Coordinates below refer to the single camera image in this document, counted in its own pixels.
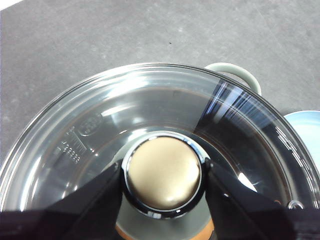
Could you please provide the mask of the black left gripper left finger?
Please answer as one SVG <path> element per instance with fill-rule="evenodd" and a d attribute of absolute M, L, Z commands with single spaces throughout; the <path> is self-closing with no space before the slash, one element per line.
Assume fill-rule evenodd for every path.
<path fill-rule="evenodd" d="M 65 198 L 41 209 L 2 211 L 2 240 L 120 240 L 121 168 L 114 163 Z"/>

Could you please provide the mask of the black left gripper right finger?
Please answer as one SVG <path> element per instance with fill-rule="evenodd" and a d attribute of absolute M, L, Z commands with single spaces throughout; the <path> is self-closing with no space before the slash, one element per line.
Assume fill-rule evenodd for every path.
<path fill-rule="evenodd" d="M 288 208 L 243 185 L 209 158 L 205 198 L 219 240 L 318 240 L 320 211 Z"/>

